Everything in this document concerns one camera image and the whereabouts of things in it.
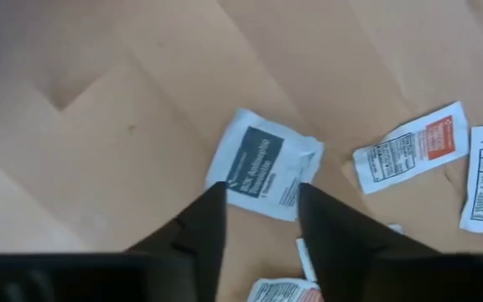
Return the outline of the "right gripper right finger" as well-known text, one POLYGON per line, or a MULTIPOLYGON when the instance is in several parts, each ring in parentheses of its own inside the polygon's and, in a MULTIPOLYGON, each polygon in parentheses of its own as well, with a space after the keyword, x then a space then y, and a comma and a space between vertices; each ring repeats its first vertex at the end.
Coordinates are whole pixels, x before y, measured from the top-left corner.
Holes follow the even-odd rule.
POLYGON ((299 186, 299 223, 325 302, 414 302, 415 266, 435 249, 313 185, 299 186))

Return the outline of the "white packet orange label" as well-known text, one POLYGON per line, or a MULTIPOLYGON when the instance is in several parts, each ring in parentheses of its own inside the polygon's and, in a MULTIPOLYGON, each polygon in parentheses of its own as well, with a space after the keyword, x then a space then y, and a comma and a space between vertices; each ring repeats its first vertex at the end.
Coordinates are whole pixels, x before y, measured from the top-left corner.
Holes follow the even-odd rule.
POLYGON ((469 124, 461 102, 454 102, 390 132, 375 145, 353 153, 364 194, 386 189, 470 151, 469 124))

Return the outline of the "white packet red corner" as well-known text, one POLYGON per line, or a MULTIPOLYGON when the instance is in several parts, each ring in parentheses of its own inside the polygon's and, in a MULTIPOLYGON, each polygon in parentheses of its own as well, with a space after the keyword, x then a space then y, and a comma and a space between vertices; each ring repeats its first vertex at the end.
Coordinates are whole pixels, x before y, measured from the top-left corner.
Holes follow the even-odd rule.
POLYGON ((324 302, 316 283, 304 279, 259 279, 247 302, 324 302))

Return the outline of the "antiseptic towelette packet navy label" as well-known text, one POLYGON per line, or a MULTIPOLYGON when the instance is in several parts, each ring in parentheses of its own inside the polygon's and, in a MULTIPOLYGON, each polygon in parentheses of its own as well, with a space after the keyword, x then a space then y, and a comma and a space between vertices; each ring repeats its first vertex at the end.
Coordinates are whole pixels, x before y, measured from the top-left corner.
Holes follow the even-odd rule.
POLYGON ((205 178, 226 183, 227 202, 282 221, 295 221, 299 185, 317 174, 325 145, 316 138, 238 108, 205 178))

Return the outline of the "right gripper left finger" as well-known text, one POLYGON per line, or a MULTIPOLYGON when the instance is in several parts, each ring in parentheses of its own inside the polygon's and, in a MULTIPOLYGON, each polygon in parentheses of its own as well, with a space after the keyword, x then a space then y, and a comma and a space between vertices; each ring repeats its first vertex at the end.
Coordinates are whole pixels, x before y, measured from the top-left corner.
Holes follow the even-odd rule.
POLYGON ((226 183, 220 181, 128 249, 148 256, 143 302, 216 302, 225 247, 226 183))

